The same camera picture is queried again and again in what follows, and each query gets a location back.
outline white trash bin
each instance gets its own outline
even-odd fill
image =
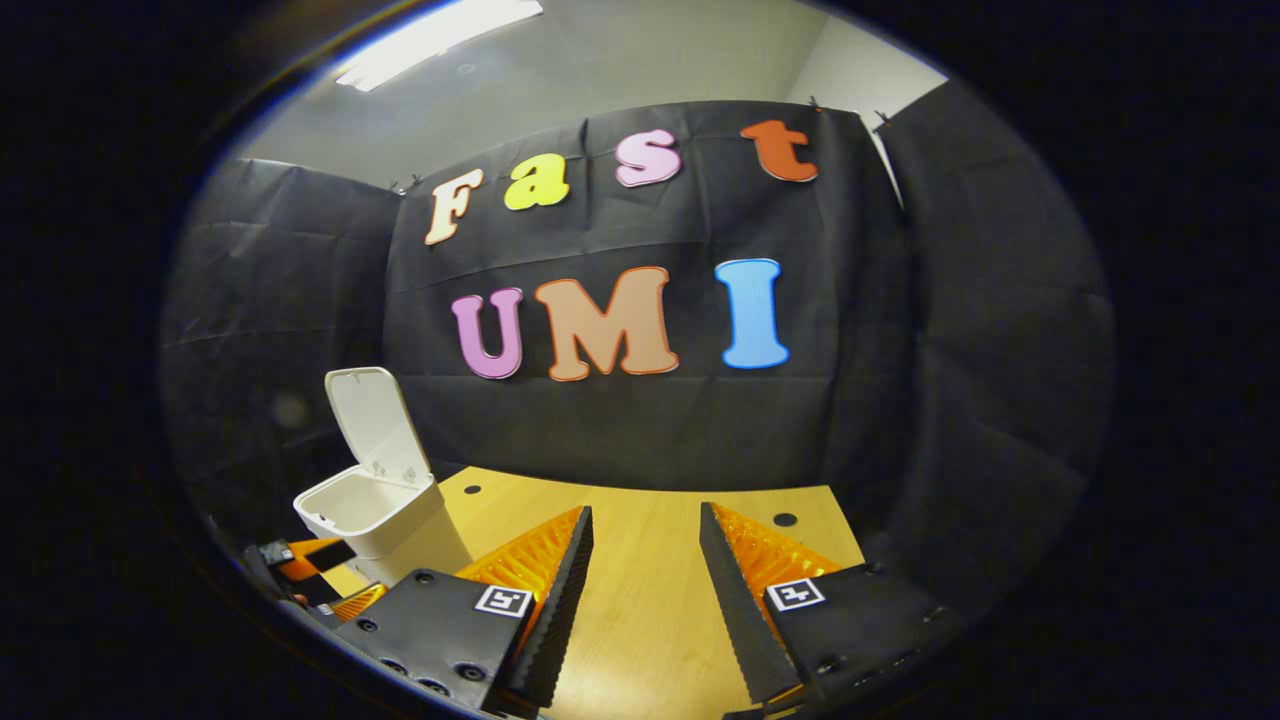
[[[356,569],[387,587],[416,568],[452,574],[471,562],[394,375],[384,368],[334,370],[324,387],[360,464],[293,500],[307,528],[346,541]]]

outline ceiling light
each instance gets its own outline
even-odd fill
[[[457,0],[352,55],[338,85],[367,92],[460,42],[540,14],[536,0]]]

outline orange ridged pad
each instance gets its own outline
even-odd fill
[[[733,551],[742,578],[746,579],[746,587],[751,589],[755,605],[760,609],[760,615],[769,624],[773,635],[778,637],[769,611],[764,607],[764,589],[778,583],[817,578],[842,568],[750,518],[714,502],[710,506],[730,550]]]
[[[387,594],[387,585],[374,583],[351,597],[339,600],[329,606],[334,615],[342,618],[343,623],[349,623],[352,618],[369,609],[378,598]]]
[[[547,593],[556,580],[556,571],[559,570],[561,560],[564,559],[564,551],[568,550],[568,542],[573,537],[573,527],[577,525],[581,514],[580,505],[454,573],[465,580],[534,593],[534,612],[525,625],[525,633],[520,637],[517,652],[538,621],[543,601],[547,600]]]

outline table surface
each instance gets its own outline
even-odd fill
[[[477,486],[471,495],[465,488]],[[590,505],[595,550],[552,720],[719,720],[753,706],[698,543],[700,505],[718,502],[803,542],[833,562],[863,562],[826,486],[744,492],[621,489],[467,468],[440,483],[472,557],[579,505]],[[791,527],[773,516],[790,512]],[[346,566],[325,573],[343,594],[367,584]]]

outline black fabric backdrop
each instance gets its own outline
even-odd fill
[[[160,380],[192,497],[241,547],[310,537],[293,497],[353,462],[324,375],[381,357],[398,202],[352,179],[238,160],[191,211]]]
[[[760,168],[740,131],[767,119],[809,136],[796,152],[818,178]],[[613,149],[655,128],[676,136],[682,169],[621,186]],[[323,377],[383,365],[438,469],[658,489],[829,484],[868,557],[980,612],[1084,487],[1111,393],[1110,304],[1066,196],[968,88],[945,83],[881,135],[905,211],[856,115],[774,102],[588,118],[443,168],[403,197],[230,165],[192,215],[164,329],[174,445],[197,502],[236,543],[305,534],[293,496],[353,461]],[[541,152],[567,159],[570,195],[508,210],[511,168]],[[426,246],[430,191],[477,167],[457,233]],[[748,258],[781,264],[791,356],[776,368],[721,360],[732,333],[713,270]],[[552,380],[538,286],[577,279],[603,309],[641,265],[669,273],[680,366]],[[524,363],[489,380],[463,361],[449,306],[503,287],[525,293]],[[488,302],[481,329],[497,352]]]
[[[808,183],[780,181],[744,127],[781,119],[809,136]],[[684,167],[627,188],[613,149],[663,128]],[[511,211],[503,192],[518,161],[567,159],[558,205]],[[425,246],[430,191],[485,173],[457,233]],[[778,338],[787,363],[739,370],[721,360],[732,332],[713,270],[771,258]],[[404,389],[431,456],[561,480],[657,489],[756,489],[893,477],[909,437],[901,402],[910,372],[906,243],[892,186],[856,115],[771,102],[690,102],[625,110],[541,132],[430,176],[404,197],[388,265],[385,366]],[[680,366],[562,383],[538,286],[577,279],[603,310],[620,274],[666,268],[663,315]],[[467,368],[449,305],[520,287],[524,363],[504,380]],[[481,314],[500,347],[497,314]]]

